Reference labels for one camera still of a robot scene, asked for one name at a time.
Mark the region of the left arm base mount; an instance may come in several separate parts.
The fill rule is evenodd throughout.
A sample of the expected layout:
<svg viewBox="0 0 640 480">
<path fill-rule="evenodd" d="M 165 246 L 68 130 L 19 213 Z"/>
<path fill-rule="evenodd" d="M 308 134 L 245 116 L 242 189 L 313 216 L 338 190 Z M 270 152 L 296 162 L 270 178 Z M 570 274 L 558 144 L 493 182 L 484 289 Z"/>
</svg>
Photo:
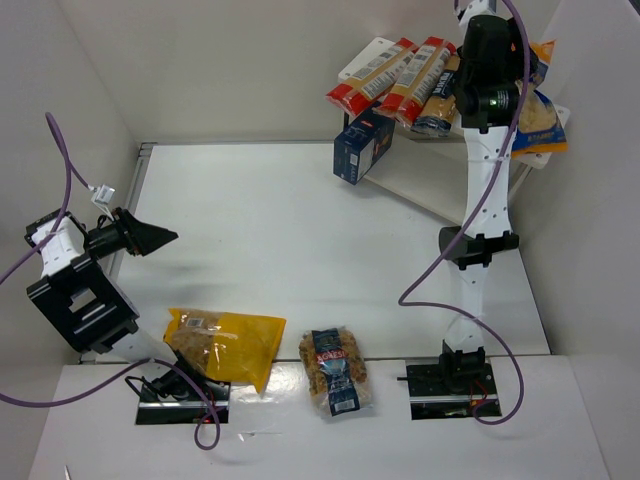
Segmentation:
<svg viewBox="0 0 640 480">
<path fill-rule="evenodd" d="M 125 377 L 127 386 L 138 396 L 136 425 L 197 424 L 200 420 L 205 424 L 214 423 L 199 395 L 177 374 L 169 372 L 153 384 L 159 386 L 161 379 L 170 380 L 166 393 L 154 389 L 144 377 Z M 231 384 L 205 380 L 200 388 L 216 408 L 220 423 L 227 424 Z"/>
</svg>

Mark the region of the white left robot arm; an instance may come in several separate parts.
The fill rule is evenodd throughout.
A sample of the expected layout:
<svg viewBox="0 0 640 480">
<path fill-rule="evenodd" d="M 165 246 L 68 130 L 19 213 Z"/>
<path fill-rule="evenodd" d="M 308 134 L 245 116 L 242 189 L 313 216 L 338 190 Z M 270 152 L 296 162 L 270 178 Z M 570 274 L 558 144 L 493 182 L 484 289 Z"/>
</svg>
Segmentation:
<svg viewBox="0 0 640 480">
<path fill-rule="evenodd" d="M 141 222 L 115 208 L 87 229 L 71 213 L 56 224 L 56 210 L 26 227 L 25 240 L 39 249 L 41 278 L 27 287 L 31 302 L 80 354 L 110 352 L 127 362 L 159 358 L 175 362 L 169 347 L 142 330 L 138 309 L 101 261 L 118 252 L 147 256 L 177 240 L 167 228 Z"/>
</svg>

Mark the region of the blue orange pasta bag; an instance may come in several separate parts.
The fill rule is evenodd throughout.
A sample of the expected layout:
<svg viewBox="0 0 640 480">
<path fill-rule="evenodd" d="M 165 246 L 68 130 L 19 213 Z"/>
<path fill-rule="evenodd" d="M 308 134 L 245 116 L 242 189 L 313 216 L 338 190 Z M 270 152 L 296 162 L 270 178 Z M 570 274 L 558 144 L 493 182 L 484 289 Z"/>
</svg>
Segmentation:
<svg viewBox="0 0 640 480">
<path fill-rule="evenodd" d="M 530 68 L 526 100 L 519 116 L 512 155 L 559 153 L 568 150 L 564 128 L 553 102 L 538 88 L 544 82 L 552 62 L 556 40 L 531 43 L 536 68 Z"/>
</svg>

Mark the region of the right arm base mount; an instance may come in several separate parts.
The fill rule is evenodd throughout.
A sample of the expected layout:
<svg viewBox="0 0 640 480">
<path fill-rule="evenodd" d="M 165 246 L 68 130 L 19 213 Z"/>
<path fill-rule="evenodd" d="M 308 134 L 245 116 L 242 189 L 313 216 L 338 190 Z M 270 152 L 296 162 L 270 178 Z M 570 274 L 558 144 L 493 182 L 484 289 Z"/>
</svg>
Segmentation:
<svg viewBox="0 0 640 480">
<path fill-rule="evenodd" d="M 480 417 L 502 416 L 490 363 L 478 378 L 455 390 L 445 385 L 437 363 L 407 361 L 405 369 L 397 380 L 407 384 L 413 420 L 472 418 L 474 408 Z"/>
</svg>

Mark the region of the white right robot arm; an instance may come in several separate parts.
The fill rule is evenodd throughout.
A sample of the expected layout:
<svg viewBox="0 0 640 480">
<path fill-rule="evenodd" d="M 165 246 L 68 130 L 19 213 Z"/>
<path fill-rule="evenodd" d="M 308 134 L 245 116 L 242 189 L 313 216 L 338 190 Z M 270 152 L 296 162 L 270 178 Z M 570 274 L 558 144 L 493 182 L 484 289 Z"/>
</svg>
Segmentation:
<svg viewBox="0 0 640 480">
<path fill-rule="evenodd" d="M 455 394 L 483 379 L 484 283 L 493 257 L 518 246 L 508 210 L 509 160 L 523 99 L 519 81 L 528 74 L 515 19 L 481 8 L 464 10 L 453 95 L 467 149 L 467 200 L 463 223 L 439 234 L 454 280 L 456 315 L 442 342 L 439 367 Z"/>
</svg>

